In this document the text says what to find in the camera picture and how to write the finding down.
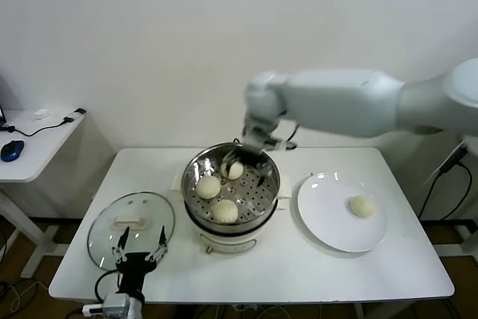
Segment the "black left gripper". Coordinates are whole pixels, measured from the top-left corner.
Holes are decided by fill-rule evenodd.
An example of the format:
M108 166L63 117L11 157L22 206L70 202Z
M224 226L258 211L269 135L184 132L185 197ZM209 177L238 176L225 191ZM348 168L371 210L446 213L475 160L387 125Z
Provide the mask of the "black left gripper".
M156 269L157 261L160 261L167 253L167 236L165 233L165 226L162 226L158 246L150 254L125 254L129 232L130 227L127 226L124 232L120 235L117 245L111 249L116 262L116 268L122 275L119 284L119 292L141 293L146 275Z

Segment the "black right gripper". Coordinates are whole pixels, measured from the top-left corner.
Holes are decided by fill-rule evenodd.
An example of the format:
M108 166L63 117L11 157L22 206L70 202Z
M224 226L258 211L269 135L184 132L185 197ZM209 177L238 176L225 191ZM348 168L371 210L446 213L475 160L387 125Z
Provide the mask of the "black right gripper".
M272 136L272 133L275 129L275 123L260 119L245 119L241 132L243 149L254 156L259 156L264 151L274 150L276 139ZM269 160L258 162L255 168L258 171L256 186L260 187L273 172L272 162ZM235 150L232 150L223 158L220 172L223 176L239 175L239 157Z

